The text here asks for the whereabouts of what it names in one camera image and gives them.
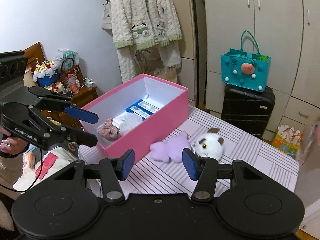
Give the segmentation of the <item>person left hand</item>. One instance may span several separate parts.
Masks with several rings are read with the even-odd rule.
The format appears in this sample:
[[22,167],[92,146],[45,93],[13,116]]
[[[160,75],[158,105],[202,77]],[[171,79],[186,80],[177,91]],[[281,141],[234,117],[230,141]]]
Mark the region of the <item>person left hand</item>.
[[19,137],[12,135],[9,131],[1,126],[1,133],[7,138],[1,142],[1,152],[9,155],[18,155],[25,152],[29,148],[29,143]]

